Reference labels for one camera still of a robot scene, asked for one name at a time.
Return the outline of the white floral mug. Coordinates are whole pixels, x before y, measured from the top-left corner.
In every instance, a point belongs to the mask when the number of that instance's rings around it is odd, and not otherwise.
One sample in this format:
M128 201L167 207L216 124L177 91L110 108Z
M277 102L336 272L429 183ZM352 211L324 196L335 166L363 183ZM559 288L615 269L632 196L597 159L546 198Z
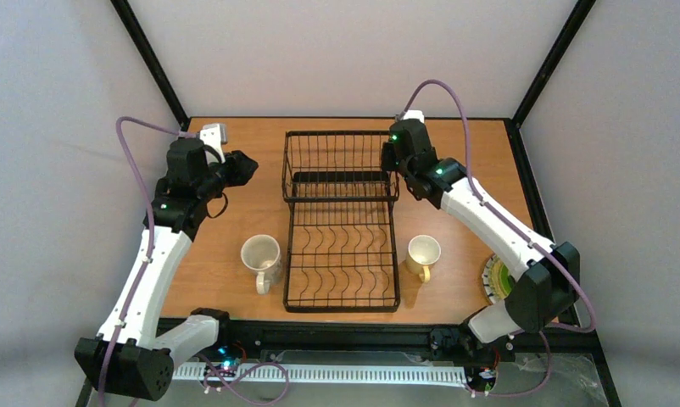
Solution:
M279 242L272 236L250 237L241 248L241 261L255 275L255 290L266 295L281 280L282 262Z

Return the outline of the yellow mug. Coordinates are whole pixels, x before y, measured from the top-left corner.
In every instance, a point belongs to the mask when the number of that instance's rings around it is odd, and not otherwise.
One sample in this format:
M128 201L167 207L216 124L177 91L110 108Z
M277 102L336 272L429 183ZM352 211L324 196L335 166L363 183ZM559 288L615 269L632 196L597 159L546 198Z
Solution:
M441 246L434 237L418 235L408 243L405 264L410 273L417 276L422 283L427 283L432 278L432 268L441 254Z

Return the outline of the black wire dish rack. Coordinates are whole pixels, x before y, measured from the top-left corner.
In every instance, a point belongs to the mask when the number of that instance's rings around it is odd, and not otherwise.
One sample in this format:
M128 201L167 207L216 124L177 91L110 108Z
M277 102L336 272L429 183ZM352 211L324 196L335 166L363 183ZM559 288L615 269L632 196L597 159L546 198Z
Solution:
M393 313L400 304L385 131L289 131L282 195L290 212L283 305L291 313Z

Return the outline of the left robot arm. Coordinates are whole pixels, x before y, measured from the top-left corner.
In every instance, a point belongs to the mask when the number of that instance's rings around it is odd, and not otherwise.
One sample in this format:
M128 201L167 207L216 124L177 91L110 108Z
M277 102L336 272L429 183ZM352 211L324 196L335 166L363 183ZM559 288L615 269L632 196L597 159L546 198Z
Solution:
M104 404L106 395L157 401L175 369L220 342L229 315L195 309L180 325L159 334L160 313L176 270L209 217L208 204L228 187L246 185L258 163L240 150L221 153L196 138L179 138L166 154L142 241L121 295L92 338L74 356Z

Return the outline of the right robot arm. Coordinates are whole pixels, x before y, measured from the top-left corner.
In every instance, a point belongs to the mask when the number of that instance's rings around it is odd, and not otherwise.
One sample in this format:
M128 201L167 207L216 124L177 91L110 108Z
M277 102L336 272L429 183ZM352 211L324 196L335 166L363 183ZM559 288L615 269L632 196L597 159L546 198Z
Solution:
M465 322L479 343L519 331L540 332L578 301L578 251L524 225L456 159L439 159L421 120L405 119L390 126L382 168L399 173L415 199L460 220L508 268L514 282L509 295Z

